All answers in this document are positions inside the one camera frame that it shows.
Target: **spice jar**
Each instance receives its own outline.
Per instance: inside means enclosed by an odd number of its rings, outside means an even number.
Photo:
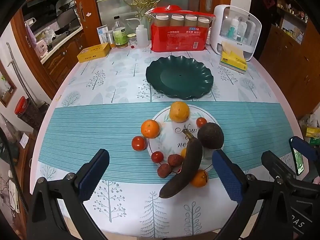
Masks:
[[[135,46],[137,46],[137,35],[135,33],[131,33],[127,35],[129,46],[133,49]]]
[[[107,40],[109,42],[110,48],[114,49],[116,47],[115,40],[113,38],[113,31],[108,31],[106,33]]]

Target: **blue gripper pad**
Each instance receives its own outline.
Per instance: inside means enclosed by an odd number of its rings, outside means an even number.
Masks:
[[[89,163],[85,163],[77,172],[75,186],[78,188],[78,198],[81,202],[89,200],[100,179],[109,166],[108,151],[100,149]]]
[[[316,161],[318,158],[316,150],[298,136],[292,137],[291,146],[305,156],[309,161]]]
[[[241,181],[238,179],[239,174],[235,174],[238,172],[242,172],[236,169],[236,165],[234,165],[230,159],[225,155],[222,150],[215,150],[212,153],[212,165],[216,170],[224,188],[226,189],[231,200],[236,201],[238,204],[242,201],[243,197],[243,186],[246,182],[245,176],[240,176]]]

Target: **glass bottle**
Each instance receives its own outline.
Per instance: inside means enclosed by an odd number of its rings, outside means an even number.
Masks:
[[[115,24],[112,27],[113,37],[115,38],[115,43],[117,48],[125,48],[128,46],[128,37],[125,31],[125,25],[120,21],[120,16],[115,16]]]

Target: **table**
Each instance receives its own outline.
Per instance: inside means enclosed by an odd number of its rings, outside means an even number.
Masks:
[[[100,229],[130,236],[156,238],[195,235],[221,228],[236,207],[210,170],[206,187],[188,185],[169,199],[158,198],[162,185],[147,150],[135,152],[131,139],[140,125],[176,99],[159,94],[146,82],[145,69],[159,57],[192,57],[214,76],[211,91],[194,105],[208,111],[225,134],[224,151],[245,173],[271,180],[260,156],[271,149],[294,167],[290,136],[302,137],[285,97],[254,58],[247,73],[219,65],[210,46],[204,51],[156,53],[114,49],[106,58],[77,64],[53,99],[34,151],[30,192],[37,178],[62,179],[76,172],[100,148],[110,165],[91,199],[84,203]],[[308,161],[304,158],[308,173]],[[69,217],[62,201],[65,216]],[[258,204],[253,213],[258,212]]]

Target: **orange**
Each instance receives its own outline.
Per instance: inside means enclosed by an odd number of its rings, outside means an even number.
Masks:
[[[155,120],[146,120],[141,125],[141,133],[146,138],[156,138],[159,135],[160,126]]]
[[[183,148],[180,152],[180,155],[185,158],[186,157],[187,148]]]
[[[203,187],[208,183],[208,173],[204,170],[198,170],[197,174],[190,182],[194,187]]]
[[[190,115],[189,106],[182,101],[172,103],[169,117],[174,122],[185,122]]]

